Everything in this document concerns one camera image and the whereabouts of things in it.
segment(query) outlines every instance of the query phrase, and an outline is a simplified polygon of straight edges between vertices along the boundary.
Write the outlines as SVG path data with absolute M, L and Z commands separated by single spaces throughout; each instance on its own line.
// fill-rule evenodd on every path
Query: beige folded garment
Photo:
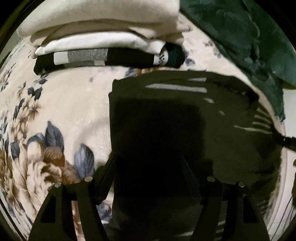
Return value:
M 116 19 L 135 23 L 175 21 L 179 0 L 45 0 L 19 26 L 24 38 L 37 31 L 78 21 Z
M 181 16 L 176 21 L 155 24 L 133 23 L 113 19 L 90 20 L 50 27 L 24 39 L 30 45 L 39 47 L 42 44 L 47 44 L 52 40 L 65 36 L 98 31 L 134 31 L 147 39 L 161 36 L 163 41 L 181 45 L 184 39 L 183 37 L 180 38 L 180 35 L 182 32 L 190 31 L 190 26 L 181 22 Z

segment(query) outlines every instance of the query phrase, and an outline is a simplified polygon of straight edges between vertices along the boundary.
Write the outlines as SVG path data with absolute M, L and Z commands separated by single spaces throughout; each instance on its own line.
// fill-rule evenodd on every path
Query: floral blanket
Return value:
M 186 60 L 179 71 L 234 75 L 260 95 L 260 103 L 274 116 L 266 97 L 203 32 L 183 18 L 192 31 L 184 34 Z M 40 78 L 33 72 L 35 60 L 30 51 L 31 46 L 21 41 L 0 69 L 0 204 L 13 221 L 12 229 L 18 229 L 18 235 L 26 240 L 54 182 L 77 183 L 107 161 L 112 81 L 168 69 L 81 67 Z M 279 120 L 274 118 L 274 123 L 283 133 Z M 112 191 L 98 206 L 103 223 L 109 222 L 111 209 Z M 75 202 L 73 214 L 78 240 L 84 240 Z

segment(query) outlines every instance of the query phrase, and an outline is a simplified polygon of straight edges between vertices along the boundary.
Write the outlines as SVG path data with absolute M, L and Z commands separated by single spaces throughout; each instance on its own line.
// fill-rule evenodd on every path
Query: stack of folded clothes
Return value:
M 179 68 L 185 61 L 179 0 L 45 0 L 19 26 L 34 72 L 119 65 Z

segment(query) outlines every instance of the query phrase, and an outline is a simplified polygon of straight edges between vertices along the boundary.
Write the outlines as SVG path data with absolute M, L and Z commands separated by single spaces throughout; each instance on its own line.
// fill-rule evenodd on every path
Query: black folded garment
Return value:
M 156 66 L 179 68 L 184 61 L 182 47 L 171 43 L 166 43 L 159 56 L 130 48 L 78 49 L 39 56 L 34 72 L 40 75 L 70 67 L 116 65 L 139 69 Z

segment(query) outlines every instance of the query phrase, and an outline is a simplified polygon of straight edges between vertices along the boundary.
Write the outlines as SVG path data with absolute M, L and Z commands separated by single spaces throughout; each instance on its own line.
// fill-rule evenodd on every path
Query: silver bolt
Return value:
M 86 177 L 84 180 L 85 180 L 87 183 L 88 183 L 88 182 L 91 182 L 91 181 L 92 181 L 92 177 L 91 177 L 91 176 L 88 176 L 88 177 Z
M 244 188 L 246 185 L 245 185 L 243 182 L 239 182 L 239 186 L 240 186 L 241 188 Z
M 207 180 L 211 183 L 213 183 L 214 181 L 216 181 L 216 179 L 214 177 L 207 177 Z
M 62 185 L 61 182 L 56 182 L 56 183 L 54 184 L 54 186 L 55 186 L 56 188 L 59 188 L 61 185 Z

